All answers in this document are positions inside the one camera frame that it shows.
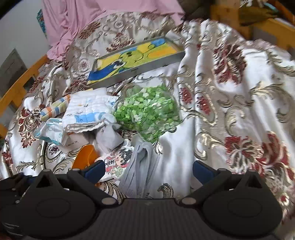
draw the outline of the pink curtain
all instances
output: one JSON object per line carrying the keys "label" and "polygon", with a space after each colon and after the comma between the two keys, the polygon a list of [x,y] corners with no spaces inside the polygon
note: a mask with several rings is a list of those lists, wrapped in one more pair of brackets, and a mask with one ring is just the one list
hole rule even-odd
{"label": "pink curtain", "polygon": [[181,23],[184,12],[177,0],[42,0],[50,59],[62,60],[66,47],[87,24],[115,12],[171,14]]}

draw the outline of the white satin fabric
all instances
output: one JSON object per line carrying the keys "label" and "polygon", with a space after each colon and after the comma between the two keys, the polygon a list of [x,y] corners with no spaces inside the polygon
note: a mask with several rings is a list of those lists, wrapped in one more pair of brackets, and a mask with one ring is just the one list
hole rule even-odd
{"label": "white satin fabric", "polygon": [[[23,171],[37,175],[43,168],[66,173],[79,149],[62,153],[54,144],[31,138],[40,124],[40,108],[62,95],[83,90],[94,59],[147,38],[166,35],[185,49],[180,63],[158,68],[108,88],[119,94],[130,81],[166,83],[178,102],[183,122],[155,144],[160,161],[147,198],[182,198],[198,183],[192,181],[196,159],[234,173],[256,169],[280,203],[284,219],[280,238],[294,237],[295,62],[264,41],[245,41],[230,27],[206,20],[175,27],[167,17],[118,13],[86,27],[62,63],[51,61],[11,121],[2,151],[1,178]],[[132,132],[123,132],[131,138]],[[96,145],[89,134],[90,143]],[[97,186],[117,197],[118,181]]]}

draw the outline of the teal patterned fabric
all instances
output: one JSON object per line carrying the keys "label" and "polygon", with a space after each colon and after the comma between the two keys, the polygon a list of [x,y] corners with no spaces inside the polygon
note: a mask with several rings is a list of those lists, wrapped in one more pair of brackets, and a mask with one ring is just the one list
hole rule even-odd
{"label": "teal patterned fabric", "polygon": [[37,14],[37,20],[39,22],[39,25],[40,25],[42,31],[45,34],[45,37],[47,38],[42,9],[40,9],[40,11]]}

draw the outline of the plastic bag of green pieces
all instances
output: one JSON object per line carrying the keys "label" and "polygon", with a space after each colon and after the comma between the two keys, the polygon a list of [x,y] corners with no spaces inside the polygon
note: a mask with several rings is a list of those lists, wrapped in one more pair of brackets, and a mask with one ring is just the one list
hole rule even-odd
{"label": "plastic bag of green pieces", "polygon": [[114,113],[124,129],[135,130],[145,141],[154,143],[181,122],[178,106],[164,85],[131,87],[124,92]]}

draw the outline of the black mechanical base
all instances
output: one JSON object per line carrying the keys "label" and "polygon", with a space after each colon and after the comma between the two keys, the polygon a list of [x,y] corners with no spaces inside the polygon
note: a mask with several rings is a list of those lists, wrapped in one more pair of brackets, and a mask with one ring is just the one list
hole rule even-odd
{"label": "black mechanical base", "polygon": [[0,221],[14,239],[273,239],[280,205],[255,171],[234,175],[200,161],[201,188],[183,198],[116,199],[94,183],[104,162],[54,175],[17,174],[0,182]]}

